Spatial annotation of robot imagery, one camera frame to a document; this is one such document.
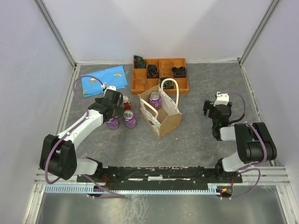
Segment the red cola can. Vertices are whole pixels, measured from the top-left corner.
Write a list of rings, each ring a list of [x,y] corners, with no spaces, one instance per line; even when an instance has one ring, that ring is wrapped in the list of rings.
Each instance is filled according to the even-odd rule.
[[[132,110],[131,100],[127,95],[123,96],[123,108],[124,111]]]

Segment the purple can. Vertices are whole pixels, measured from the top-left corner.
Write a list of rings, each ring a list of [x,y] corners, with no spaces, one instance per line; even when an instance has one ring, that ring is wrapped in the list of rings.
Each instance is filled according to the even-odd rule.
[[[116,130],[119,128],[120,124],[119,124],[119,121],[118,121],[118,118],[112,118],[112,119],[109,119],[107,122],[107,127],[110,129],[110,130]]]
[[[135,114],[132,110],[126,110],[123,114],[125,126],[127,128],[135,128],[137,125]]]
[[[149,95],[149,104],[156,110],[160,109],[161,106],[161,96],[157,91],[153,91]]]

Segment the purple can back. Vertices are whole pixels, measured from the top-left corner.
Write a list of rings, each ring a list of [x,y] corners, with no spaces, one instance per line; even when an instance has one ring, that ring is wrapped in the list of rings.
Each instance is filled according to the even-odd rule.
[[[149,104],[156,110],[160,109],[161,106],[161,96],[157,91],[153,91],[149,95]]]

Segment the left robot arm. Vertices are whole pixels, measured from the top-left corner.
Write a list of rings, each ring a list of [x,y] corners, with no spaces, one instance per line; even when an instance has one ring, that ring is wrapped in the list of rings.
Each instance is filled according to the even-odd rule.
[[[91,158],[78,158],[76,149],[96,128],[123,113],[123,94],[106,89],[104,96],[96,98],[73,125],[57,135],[48,134],[43,140],[39,164],[46,182],[54,184],[74,175],[87,175],[93,182],[99,182],[103,178],[102,163]]]

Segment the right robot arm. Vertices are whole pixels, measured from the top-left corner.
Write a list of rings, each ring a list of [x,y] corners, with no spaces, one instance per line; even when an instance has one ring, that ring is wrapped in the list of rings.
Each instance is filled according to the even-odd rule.
[[[277,148],[263,122],[233,124],[229,121],[232,103],[219,104],[206,100],[203,115],[212,120],[212,135],[217,141],[234,141],[236,152],[219,159],[215,165],[214,176],[219,182],[231,178],[231,172],[272,161],[277,157]]]

